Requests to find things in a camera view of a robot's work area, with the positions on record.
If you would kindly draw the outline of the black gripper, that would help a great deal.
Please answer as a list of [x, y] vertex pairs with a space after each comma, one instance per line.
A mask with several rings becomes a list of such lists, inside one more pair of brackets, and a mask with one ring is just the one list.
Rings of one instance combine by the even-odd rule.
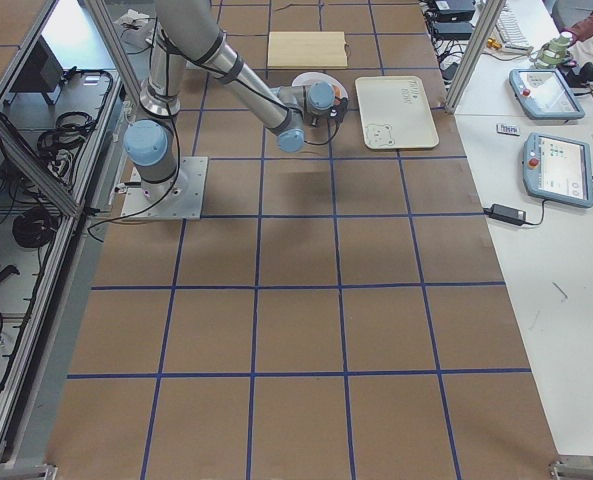
[[347, 113], [349, 99], [347, 97], [336, 97], [332, 106], [325, 112], [325, 118], [335, 123], [342, 123]]

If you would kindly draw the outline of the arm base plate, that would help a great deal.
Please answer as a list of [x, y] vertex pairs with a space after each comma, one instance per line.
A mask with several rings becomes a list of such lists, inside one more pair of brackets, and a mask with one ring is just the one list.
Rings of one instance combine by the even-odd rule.
[[126, 187], [120, 216], [128, 221], [199, 220], [207, 170], [207, 157], [183, 156], [177, 177], [151, 184], [133, 167], [130, 181], [137, 185]]

